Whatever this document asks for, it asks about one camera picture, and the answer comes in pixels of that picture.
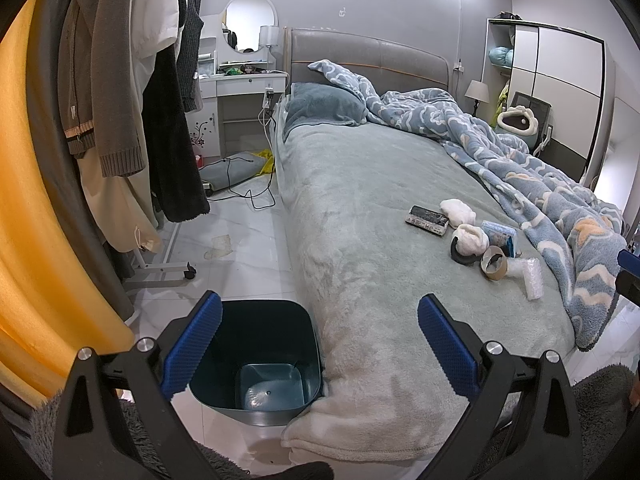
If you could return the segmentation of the brown tape roll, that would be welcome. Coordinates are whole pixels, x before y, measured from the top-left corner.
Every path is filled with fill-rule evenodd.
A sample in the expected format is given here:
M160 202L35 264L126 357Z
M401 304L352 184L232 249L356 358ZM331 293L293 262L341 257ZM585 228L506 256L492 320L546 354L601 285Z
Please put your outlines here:
M490 245L480 258L480 270L491 281L500 281L508 273L508 258L500 247Z

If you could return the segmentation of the white fluffy ball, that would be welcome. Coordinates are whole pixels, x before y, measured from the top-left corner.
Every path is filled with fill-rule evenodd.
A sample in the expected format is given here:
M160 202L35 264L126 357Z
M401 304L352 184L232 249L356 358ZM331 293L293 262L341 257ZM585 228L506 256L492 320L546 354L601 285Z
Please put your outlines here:
M442 213L448 218L450 226L455 229L462 224L474 226L476 221L476 212L462 200L450 198L442 200L439 204Z
M488 235L472 224L460 224L454 230L454 238L457 240L456 251L463 257L481 256L489 247Z

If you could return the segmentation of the blue white tissue pack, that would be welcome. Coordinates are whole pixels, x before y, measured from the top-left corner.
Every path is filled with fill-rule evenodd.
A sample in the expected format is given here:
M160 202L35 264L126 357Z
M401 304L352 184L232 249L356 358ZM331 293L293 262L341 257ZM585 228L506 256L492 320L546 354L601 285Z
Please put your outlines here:
M480 228L488 237L489 245L499 247L508 258L518 255L518 232L510 226L483 221Z

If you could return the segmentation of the black tissue pack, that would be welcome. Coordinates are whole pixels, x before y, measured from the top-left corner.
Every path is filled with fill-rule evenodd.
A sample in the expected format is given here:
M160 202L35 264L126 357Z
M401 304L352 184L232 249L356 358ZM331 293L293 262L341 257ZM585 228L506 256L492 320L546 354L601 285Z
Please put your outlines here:
M441 212L413 205L406 222L426 232L444 236L449 226L449 219Z

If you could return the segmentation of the dark teal trash bin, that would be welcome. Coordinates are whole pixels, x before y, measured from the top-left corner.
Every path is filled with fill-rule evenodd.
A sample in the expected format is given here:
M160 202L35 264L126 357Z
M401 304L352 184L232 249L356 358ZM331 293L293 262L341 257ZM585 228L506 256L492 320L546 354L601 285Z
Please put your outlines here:
M314 322L286 299L227 300L189 388L224 416L257 427L285 426L322 395Z

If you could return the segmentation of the white clothes rack base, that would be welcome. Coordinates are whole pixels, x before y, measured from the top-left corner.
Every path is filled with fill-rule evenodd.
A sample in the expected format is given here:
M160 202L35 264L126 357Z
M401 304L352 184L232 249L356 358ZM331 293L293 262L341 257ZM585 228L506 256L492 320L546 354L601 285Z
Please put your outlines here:
M152 284L163 284L164 278L173 276L172 286L177 283L192 281L198 275L198 270L189 261L170 261L182 223L173 223L169 240L165 243L160 262L147 262L144 249L136 248L132 252L132 270L134 276L124 283L126 290L149 287Z

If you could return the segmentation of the yellow curtain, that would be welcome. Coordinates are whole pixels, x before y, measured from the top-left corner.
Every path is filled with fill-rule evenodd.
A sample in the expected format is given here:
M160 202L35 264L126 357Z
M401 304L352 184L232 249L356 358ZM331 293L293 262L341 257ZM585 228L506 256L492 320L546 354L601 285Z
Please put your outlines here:
M37 165L26 104L26 0L1 41L1 383L36 408L63 389L77 351L127 350L122 322L68 244Z

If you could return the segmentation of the beige hanging coat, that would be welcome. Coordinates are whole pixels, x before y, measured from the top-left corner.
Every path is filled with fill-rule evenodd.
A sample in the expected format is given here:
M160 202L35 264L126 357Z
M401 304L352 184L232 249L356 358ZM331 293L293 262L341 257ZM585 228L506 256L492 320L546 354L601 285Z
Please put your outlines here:
M130 177L103 177L98 153L77 161L85 199L96 225L118 252L159 252L162 240L152 206L149 169Z

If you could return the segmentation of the grey-green bed blanket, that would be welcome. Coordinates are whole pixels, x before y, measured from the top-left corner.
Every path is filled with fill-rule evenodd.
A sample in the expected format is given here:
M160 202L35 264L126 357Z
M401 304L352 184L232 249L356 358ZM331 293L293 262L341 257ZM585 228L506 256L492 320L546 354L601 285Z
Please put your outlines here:
M324 395L282 443L344 462L435 453L463 414L416 317L435 295L456 320L511 353L567 356L574 330L544 271L532 301L515 278L489 281L450 258L448 237L409 226L413 206L447 198L506 223L489 193L435 141L367 124L278 127L272 136L299 302L316 322Z

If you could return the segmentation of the bedside table lamp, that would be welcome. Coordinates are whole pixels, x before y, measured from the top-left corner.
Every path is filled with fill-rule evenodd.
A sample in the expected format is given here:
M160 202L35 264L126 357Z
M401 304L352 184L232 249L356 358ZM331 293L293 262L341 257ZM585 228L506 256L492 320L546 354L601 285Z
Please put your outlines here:
M483 81L471 80L464 96L473 101L473 116L477 115L480 104L489 103L489 88Z

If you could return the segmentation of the white dressing table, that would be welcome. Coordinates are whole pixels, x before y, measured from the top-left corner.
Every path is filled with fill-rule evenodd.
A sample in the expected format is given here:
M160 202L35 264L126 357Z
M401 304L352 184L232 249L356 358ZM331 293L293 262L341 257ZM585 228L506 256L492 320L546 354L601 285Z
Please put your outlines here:
M239 53L222 32L200 40L195 73L196 109L186 114L195 154L206 162L268 142L259 116L284 92L288 75L274 68L270 52Z

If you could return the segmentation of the blue-grey pillow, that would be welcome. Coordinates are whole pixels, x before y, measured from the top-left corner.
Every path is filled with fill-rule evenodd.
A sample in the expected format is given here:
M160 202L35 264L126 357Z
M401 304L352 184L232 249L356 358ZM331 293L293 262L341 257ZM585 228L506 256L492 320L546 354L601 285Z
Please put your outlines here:
M301 126L356 127L367 122L367 109L352 93L330 84L294 82L286 104L285 138Z

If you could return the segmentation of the brown knit cardigan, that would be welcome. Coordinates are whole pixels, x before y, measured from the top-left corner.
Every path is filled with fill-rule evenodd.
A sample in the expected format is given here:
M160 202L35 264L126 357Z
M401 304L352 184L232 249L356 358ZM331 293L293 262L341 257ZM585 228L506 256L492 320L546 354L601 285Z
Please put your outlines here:
M70 154L104 177L145 167L130 44L132 0L70 0L58 47L58 109Z

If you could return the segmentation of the grey upholstered headboard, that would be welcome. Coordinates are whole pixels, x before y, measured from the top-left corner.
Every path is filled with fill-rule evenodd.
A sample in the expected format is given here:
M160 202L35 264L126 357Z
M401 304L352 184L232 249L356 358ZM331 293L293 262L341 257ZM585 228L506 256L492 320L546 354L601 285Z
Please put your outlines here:
M378 38L310 28L286 28L283 67L293 82L324 84L326 77L308 65L329 60L367 77L375 90L407 92L449 88L450 69L439 55Z

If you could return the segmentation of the round wall mirror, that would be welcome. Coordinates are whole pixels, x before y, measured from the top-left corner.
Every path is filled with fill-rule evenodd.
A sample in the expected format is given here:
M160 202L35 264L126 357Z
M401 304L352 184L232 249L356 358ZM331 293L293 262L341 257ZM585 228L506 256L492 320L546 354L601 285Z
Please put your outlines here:
M270 0L230 0L221 14L222 29L230 46L238 52L255 52L262 26L276 26L277 11Z

